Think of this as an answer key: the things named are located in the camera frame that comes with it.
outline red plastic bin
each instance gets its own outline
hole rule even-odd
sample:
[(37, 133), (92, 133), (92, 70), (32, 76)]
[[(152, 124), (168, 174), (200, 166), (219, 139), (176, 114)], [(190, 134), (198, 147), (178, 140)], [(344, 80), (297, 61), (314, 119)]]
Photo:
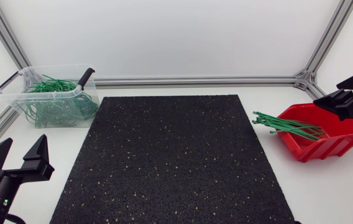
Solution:
[(326, 134), (313, 142), (292, 133), (278, 133), (295, 158), (301, 162), (342, 156), (353, 147), (353, 119), (338, 116), (313, 103), (292, 105), (278, 118), (305, 121), (322, 127)]

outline green cable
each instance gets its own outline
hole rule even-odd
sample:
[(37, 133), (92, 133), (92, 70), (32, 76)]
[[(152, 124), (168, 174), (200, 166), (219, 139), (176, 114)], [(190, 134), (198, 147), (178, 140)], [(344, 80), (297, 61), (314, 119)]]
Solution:
[(254, 111), (253, 114), (258, 116), (256, 120), (252, 121), (254, 124), (263, 124), (276, 129), (276, 131), (270, 131), (271, 134), (289, 132), (311, 141), (317, 141), (320, 139), (318, 136), (326, 134), (320, 126), (309, 124), (304, 121), (275, 118), (256, 111)]
[[(48, 78), (45, 82), (34, 83), (30, 86), (29, 93), (47, 93), (72, 91), (76, 88), (77, 82), (73, 80), (58, 80), (43, 75)], [(25, 109), (17, 104), (24, 113), (26, 119), (35, 124), (38, 128), (52, 126), (74, 126), (79, 121), (86, 121), (95, 116), (99, 106), (92, 101), (92, 97), (85, 92), (81, 92), (73, 98), (25, 100)]]

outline plastic bin handle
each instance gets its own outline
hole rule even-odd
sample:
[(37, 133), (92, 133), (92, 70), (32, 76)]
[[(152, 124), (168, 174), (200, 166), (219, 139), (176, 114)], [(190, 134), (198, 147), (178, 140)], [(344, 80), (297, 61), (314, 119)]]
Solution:
[(19, 72), (15, 72), (11, 77), (9, 77), (3, 84), (0, 86), (0, 90), (3, 90), (12, 80), (14, 80)]
[(81, 85), (81, 90), (84, 90), (85, 83), (87, 83), (88, 79), (91, 77), (92, 73), (94, 72), (95, 70), (93, 70), (92, 68), (88, 68), (87, 71), (85, 71), (82, 78), (78, 81), (78, 84)]

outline speckled mat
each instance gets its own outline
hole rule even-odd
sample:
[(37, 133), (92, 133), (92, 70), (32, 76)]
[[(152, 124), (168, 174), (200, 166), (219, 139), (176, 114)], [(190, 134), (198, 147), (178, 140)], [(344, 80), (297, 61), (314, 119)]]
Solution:
[(237, 95), (104, 98), (51, 223), (294, 223)]

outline black cable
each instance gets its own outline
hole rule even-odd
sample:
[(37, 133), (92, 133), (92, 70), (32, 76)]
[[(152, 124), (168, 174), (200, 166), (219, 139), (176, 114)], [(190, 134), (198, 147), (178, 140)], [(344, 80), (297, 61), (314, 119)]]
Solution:
[(23, 221), (23, 219), (13, 214), (7, 214), (7, 217), (5, 217), (5, 219), (16, 224), (26, 224), (26, 222)]

